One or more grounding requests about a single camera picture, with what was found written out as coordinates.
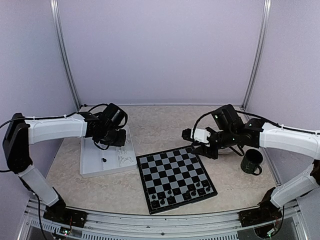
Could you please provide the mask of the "black pawn edge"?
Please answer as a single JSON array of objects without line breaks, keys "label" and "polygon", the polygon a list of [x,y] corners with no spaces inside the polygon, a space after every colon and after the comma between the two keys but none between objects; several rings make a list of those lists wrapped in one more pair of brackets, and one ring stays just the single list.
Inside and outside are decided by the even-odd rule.
[{"label": "black pawn edge", "polygon": [[209,182],[208,182],[207,180],[203,180],[203,181],[202,181],[202,185],[203,185],[203,186],[207,186],[208,184],[209,184]]}]

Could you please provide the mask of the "white plastic tray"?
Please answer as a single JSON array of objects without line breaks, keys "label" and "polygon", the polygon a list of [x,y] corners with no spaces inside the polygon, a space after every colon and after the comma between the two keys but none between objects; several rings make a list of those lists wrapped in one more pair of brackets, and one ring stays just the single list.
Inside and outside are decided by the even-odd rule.
[{"label": "white plastic tray", "polygon": [[[130,128],[126,126],[124,129],[126,130],[126,140],[132,143]],[[83,178],[92,178],[135,170],[137,168],[137,159],[133,143],[132,147],[134,164],[120,166],[117,147],[111,146],[107,150],[101,150],[94,145],[90,138],[83,138],[80,147],[79,174]]]}]

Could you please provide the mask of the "black white chessboard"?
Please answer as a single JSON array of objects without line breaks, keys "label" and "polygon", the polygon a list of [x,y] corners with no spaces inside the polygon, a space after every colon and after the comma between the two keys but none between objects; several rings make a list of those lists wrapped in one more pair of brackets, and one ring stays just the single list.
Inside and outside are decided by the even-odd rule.
[{"label": "black white chessboard", "polygon": [[[192,145],[187,145],[136,157],[149,214],[159,214],[218,195],[200,157],[193,154],[194,149]],[[207,186],[203,186],[204,180],[208,181]],[[188,185],[194,185],[194,189],[189,190]],[[211,188],[210,192],[206,193],[206,188]],[[179,189],[179,193],[174,193],[175,189]],[[204,190],[203,195],[199,195],[199,189]],[[184,200],[186,191],[189,191],[190,199]],[[196,191],[195,196],[191,195],[192,191]],[[163,193],[164,197],[159,198],[159,193]],[[151,199],[152,195],[156,196],[155,200]],[[170,196],[174,197],[172,202],[168,202]],[[165,204],[160,204],[161,199],[165,200]],[[152,201],[158,201],[156,207],[152,206]]]}]

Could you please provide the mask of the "black king piece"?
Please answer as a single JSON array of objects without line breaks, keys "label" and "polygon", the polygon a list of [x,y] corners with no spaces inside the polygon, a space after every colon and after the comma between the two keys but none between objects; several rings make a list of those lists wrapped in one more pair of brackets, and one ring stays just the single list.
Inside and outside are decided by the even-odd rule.
[{"label": "black king piece", "polygon": [[183,194],[183,199],[184,200],[188,200],[188,199],[190,199],[191,197],[190,197],[190,192],[187,190],[184,194]]}]

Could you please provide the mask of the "black chess bishop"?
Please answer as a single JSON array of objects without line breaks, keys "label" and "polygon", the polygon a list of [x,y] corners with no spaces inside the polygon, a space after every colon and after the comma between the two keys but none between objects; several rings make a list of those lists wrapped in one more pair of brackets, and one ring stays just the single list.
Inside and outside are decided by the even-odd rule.
[{"label": "black chess bishop", "polygon": [[174,200],[174,197],[173,197],[173,196],[170,196],[170,197],[167,199],[168,203],[172,203],[173,200]]}]

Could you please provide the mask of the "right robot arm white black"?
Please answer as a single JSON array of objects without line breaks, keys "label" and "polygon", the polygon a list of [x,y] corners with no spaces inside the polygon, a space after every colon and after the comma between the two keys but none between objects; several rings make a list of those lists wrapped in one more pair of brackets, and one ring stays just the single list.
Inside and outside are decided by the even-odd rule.
[{"label": "right robot arm white black", "polygon": [[242,227],[262,224],[280,219],[284,212],[280,209],[297,197],[305,196],[320,186],[320,133],[279,125],[258,115],[244,123],[231,104],[223,105],[208,112],[218,126],[183,130],[182,138],[197,147],[194,154],[216,160],[220,149],[233,146],[251,148],[274,148],[299,153],[313,159],[303,172],[282,184],[269,189],[257,208],[239,212]]}]

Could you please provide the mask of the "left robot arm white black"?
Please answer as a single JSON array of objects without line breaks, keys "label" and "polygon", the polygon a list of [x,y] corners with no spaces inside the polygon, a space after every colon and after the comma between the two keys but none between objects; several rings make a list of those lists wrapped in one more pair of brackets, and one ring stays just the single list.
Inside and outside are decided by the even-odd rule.
[{"label": "left robot arm white black", "polygon": [[82,227],[87,214],[67,208],[61,195],[34,166],[29,146],[65,138],[90,138],[98,149],[102,145],[124,146],[128,114],[114,103],[104,103],[103,107],[97,113],[88,110],[49,117],[26,117],[18,112],[5,122],[8,128],[2,147],[7,171],[17,175],[24,187],[45,204],[45,219]]}]

